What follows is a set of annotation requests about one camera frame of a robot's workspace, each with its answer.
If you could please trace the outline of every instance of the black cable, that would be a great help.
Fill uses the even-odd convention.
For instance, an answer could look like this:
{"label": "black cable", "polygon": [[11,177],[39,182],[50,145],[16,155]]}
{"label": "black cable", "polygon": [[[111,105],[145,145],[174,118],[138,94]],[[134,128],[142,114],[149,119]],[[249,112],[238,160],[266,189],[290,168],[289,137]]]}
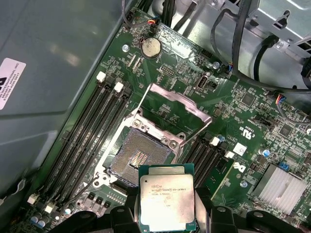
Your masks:
{"label": "black cable", "polygon": [[175,0],[170,0],[168,16],[167,16],[167,26],[171,27],[175,9]]}
{"label": "black cable", "polygon": [[299,122],[299,121],[294,121],[292,119],[289,119],[288,116],[286,116],[286,114],[284,113],[283,109],[281,108],[280,104],[276,105],[278,111],[281,113],[281,116],[284,117],[285,119],[287,119],[290,123],[292,124],[299,124],[299,125],[310,125],[311,121],[307,121],[307,122]]}
{"label": "black cable", "polygon": [[254,80],[259,81],[259,66],[261,63],[261,59],[265,52],[267,51],[268,46],[262,46],[257,54],[257,57],[255,59],[254,63]]}
{"label": "black cable", "polygon": [[233,74],[235,71],[239,71],[239,56],[240,48],[242,43],[243,31],[245,22],[248,16],[248,11],[252,4],[251,0],[241,0],[240,8],[238,13],[238,22],[234,30],[233,41],[232,41],[232,63],[233,63]]}
{"label": "black cable", "polygon": [[212,27],[212,29],[210,31],[210,42],[212,44],[212,47],[213,47],[213,49],[215,51],[216,56],[222,61],[223,64],[228,66],[229,63],[225,60],[225,58],[223,58],[221,56],[221,54],[220,54],[220,52],[219,52],[219,50],[217,48],[216,39],[215,39],[216,27],[223,20],[225,14],[229,14],[232,17],[237,17],[237,15],[232,13],[232,11],[230,9],[223,9],[220,12],[219,16],[217,17],[216,21],[214,22],[213,27]]}
{"label": "black cable", "polygon": [[174,31],[178,31],[185,24],[185,22],[190,18],[191,14],[194,12],[195,7],[196,3],[192,2],[187,11],[185,12],[184,16],[175,25]]}
{"label": "black cable", "polygon": [[256,80],[249,78],[247,75],[239,71],[239,56],[240,56],[240,47],[241,47],[242,36],[243,36],[243,29],[245,26],[247,14],[248,14],[251,2],[252,2],[251,0],[242,0],[240,3],[240,10],[238,14],[239,20],[235,27],[233,43],[232,43],[233,74],[237,76],[243,82],[246,82],[253,86],[264,88],[266,90],[271,90],[271,91],[277,90],[279,93],[301,93],[301,94],[311,93],[311,90],[308,90],[308,89],[292,89],[292,88],[285,88],[285,87],[279,87],[279,86],[269,85],[265,83],[260,83]]}
{"label": "black cable", "polygon": [[149,8],[150,8],[150,6],[152,4],[152,1],[153,0],[146,0],[146,3],[145,3],[145,5],[144,5],[144,7],[142,9],[144,12],[148,12],[148,10],[149,10]]}
{"label": "black cable", "polygon": [[162,23],[167,23],[167,17],[169,13],[170,0],[164,0],[163,3],[163,12],[162,12]]}
{"label": "black cable", "polygon": [[275,45],[277,42],[278,37],[276,35],[270,35],[267,38],[265,38],[261,43],[261,48],[257,54],[254,63],[254,80],[259,81],[259,66],[263,55],[265,54],[267,49],[272,48],[272,46]]}
{"label": "black cable", "polygon": [[141,23],[132,24],[130,21],[128,21],[126,14],[125,14],[125,0],[122,0],[122,2],[121,2],[121,10],[122,10],[123,20],[126,23],[126,25],[129,26],[130,28],[139,28],[139,27],[142,27],[148,23],[148,21],[144,21]]}
{"label": "black cable", "polygon": [[137,5],[137,8],[142,10],[145,4],[146,4],[146,0],[141,0],[139,4]]}

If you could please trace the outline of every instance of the label sticker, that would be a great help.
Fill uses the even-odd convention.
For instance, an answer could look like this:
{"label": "label sticker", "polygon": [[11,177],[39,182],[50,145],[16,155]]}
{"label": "label sticker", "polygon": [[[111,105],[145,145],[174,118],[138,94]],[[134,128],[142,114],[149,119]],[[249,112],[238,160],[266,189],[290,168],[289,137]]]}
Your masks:
{"label": "label sticker", "polygon": [[235,148],[233,149],[233,152],[236,152],[238,155],[243,156],[247,147],[242,145],[241,143],[237,143]]}
{"label": "label sticker", "polygon": [[0,110],[4,108],[25,67],[25,63],[11,58],[3,60],[0,66]]}

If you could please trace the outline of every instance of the chip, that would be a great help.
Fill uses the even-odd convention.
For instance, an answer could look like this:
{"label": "chip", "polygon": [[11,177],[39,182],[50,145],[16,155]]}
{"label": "chip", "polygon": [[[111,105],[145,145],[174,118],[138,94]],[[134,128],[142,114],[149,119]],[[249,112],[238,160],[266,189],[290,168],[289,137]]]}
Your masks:
{"label": "chip", "polygon": [[137,186],[140,165],[164,164],[171,153],[170,148],[132,128],[110,165],[110,172],[123,182]]}
{"label": "chip", "polygon": [[219,117],[222,113],[223,113],[222,110],[220,110],[219,108],[216,108],[215,111],[214,111],[214,115],[216,117]]}
{"label": "chip", "polygon": [[288,137],[290,133],[292,132],[292,128],[288,125],[283,125],[282,129],[280,130],[280,134],[283,135],[284,137]]}
{"label": "chip", "polygon": [[244,98],[242,99],[242,103],[244,103],[247,106],[251,106],[253,101],[254,101],[255,97],[252,96],[249,93],[246,93],[246,95],[244,96]]}

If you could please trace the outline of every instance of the aluminum heatsink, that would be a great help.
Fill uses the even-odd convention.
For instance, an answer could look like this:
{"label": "aluminum heatsink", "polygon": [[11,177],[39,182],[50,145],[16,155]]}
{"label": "aluminum heatsink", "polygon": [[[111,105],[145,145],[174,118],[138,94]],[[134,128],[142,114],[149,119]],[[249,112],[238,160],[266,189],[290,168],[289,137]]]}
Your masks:
{"label": "aluminum heatsink", "polygon": [[304,181],[274,165],[270,165],[253,194],[267,205],[289,215],[306,187]]}

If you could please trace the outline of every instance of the motherboard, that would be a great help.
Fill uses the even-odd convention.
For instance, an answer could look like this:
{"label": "motherboard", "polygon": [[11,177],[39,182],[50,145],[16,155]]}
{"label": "motherboard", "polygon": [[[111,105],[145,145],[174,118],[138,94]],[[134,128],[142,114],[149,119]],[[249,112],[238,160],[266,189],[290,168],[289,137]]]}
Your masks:
{"label": "motherboard", "polygon": [[311,222],[311,127],[231,70],[164,24],[122,25],[7,232],[45,233],[81,210],[102,216],[124,205],[139,166],[157,164],[194,164],[194,186],[240,215]]}

